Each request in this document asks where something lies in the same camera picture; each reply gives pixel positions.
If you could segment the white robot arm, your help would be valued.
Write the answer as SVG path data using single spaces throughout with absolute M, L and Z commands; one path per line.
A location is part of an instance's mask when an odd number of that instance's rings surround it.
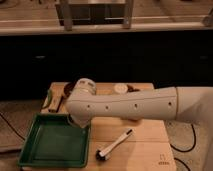
M 167 87 L 97 95 L 96 83 L 77 81 L 65 102 L 71 121 L 86 127 L 94 117 L 203 123 L 209 133 L 203 171 L 213 171 L 213 87 Z

